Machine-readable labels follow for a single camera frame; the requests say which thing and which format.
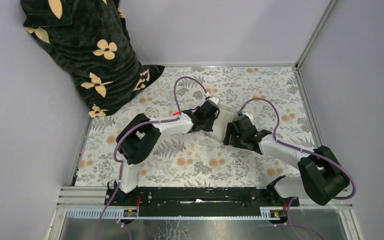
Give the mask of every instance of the floral tablecloth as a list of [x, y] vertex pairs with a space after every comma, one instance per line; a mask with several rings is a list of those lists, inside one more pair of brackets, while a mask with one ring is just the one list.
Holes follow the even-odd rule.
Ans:
[[[278, 136], [299, 145], [314, 145], [291, 67], [168, 67], [116, 114], [93, 119], [76, 186], [106, 186], [118, 177], [120, 164], [112, 157], [117, 135], [139, 113], [163, 118], [177, 112], [173, 86], [183, 76], [201, 81], [220, 103], [234, 109], [250, 98], [272, 101], [280, 114]], [[198, 84], [190, 80], [178, 84], [177, 96], [182, 109], [193, 109], [204, 100]], [[276, 116], [268, 104], [253, 101], [245, 110], [253, 114], [259, 130], [273, 130]], [[224, 146], [203, 132], [160, 139], [140, 166], [139, 185], [147, 187], [260, 187], [280, 175], [299, 175], [280, 160]]]

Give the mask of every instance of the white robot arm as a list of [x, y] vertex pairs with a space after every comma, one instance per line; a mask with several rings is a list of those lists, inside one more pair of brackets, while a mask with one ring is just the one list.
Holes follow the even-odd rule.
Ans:
[[[177, 121], [162, 123], [167, 119], [179, 118]], [[137, 187], [140, 163], [151, 153], [160, 136], [187, 134], [205, 131], [208, 137], [214, 138], [235, 148], [248, 149], [261, 155], [277, 158], [298, 169], [301, 176], [281, 176], [267, 188], [272, 188], [280, 198], [299, 197], [310, 198], [319, 205], [327, 204], [349, 184], [349, 178], [339, 169], [316, 156], [303, 152], [307, 150], [338, 161], [332, 151], [321, 146], [317, 149], [305, 148], [293, 143], [296, 149], [278, 143], [270, 131], [258, 131], [252, 123], [253, 116], [247, 112], [238, 112], [232, 108], [219, 104], [218, 98], [208, 98], [196, 110], [184, 110], [180, 116], [164, 119], [150, 119], [143, 113], [137, 115], [132, 122], [118, 136], [117, 141], [133, 126], [145, 121], [157, 121], [137, 129], [145, 133], [142, 138], [131, 133], [120, 145], [119, 152], [124, 155], [124, 164], [119, 188], [129, 193]]]

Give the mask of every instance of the reflective metal surface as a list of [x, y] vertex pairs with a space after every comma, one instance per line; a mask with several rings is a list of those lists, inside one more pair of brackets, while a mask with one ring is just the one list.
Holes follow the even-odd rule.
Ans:
[[[346, 240], [339, 214], [333, 210], [291, 210], [293, 223], [317, 230], [325, 240]], [[95, 240], [97, 219], [67, 218], [62, 240]], [[290, 226], [272, 226], [261, 220], [135, 220], [128, 225], [133, 240], [299, 240]], [[305, 240], [320, 240], [296, 227]], [[128, 240], [128, 230], [104, 219], [100, 240]]]

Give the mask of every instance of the black mounting bracket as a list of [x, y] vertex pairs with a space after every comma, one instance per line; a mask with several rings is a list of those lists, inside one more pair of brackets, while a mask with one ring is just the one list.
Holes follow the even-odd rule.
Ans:
[[[105, 204], [117, 182], [109, 182]], [[283, 207], [290, 198], [272, 198], [269, 189], [256, 187], [136, 187], [129, 193], [118, 190], [110, 206], [136, 206], [139, 217], [255, 217], [260, 207]], [[299, 200], [292, 203], [300, 205]]]
[[[314, 152], [340, 165], [332, 150], [327, 146], [322, 145]], [[301, 158], [298, 162], [298, 169], [305, 192], [315, 203], [322, 206], [350, 184], [350, 179], [342, 171], [314, 155]]]
[[258, 131], [250, 118], [239, 112], [238, 116], [227, 124], [223, 144], [263, 154], [260, 150], [259, 143], [261, 139], [270, 134], [272, 134], [272, 132], [264, 129]]
[[211, 100], [206, 100], [202, 106], [199, 106], [195, 111], [184, 110], [193, 123], [190, 133], [203, 130], [205, 132], [213, 131], [214, 120], [217, 119], [216, 112], [220, 111], [219, 106]]
[[[149, 120], [150, 119], [143, 113], [136, 115], [117, 136], [117, 143], [120, 141], [122, 136], [124, 136], [134, 126], [140, 123], [148, 122]], [[137, 132], [145, 133], [145, 135], [142, 138], [139, 138], [136, 135]], [[151, 151], [160, 136], [160, 130], [152, 124], [141, 126], [124, 139], [118, 151], [127, 159], [127, 164], [140, 164], [151, 154]]]

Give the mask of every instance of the white wall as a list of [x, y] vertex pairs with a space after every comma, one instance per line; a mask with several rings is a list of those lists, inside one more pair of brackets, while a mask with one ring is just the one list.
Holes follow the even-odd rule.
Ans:
[[66, 184], [87, 121], [70, 77], [0, 1], [0, 240], [39, 240]]
[[295, 63], [329, 0], [121, 0], [142, 63]]
[[384, 1], [340, 0], [302, 68], [325, 144], [354, 176], [365, 240], [384, 239]]

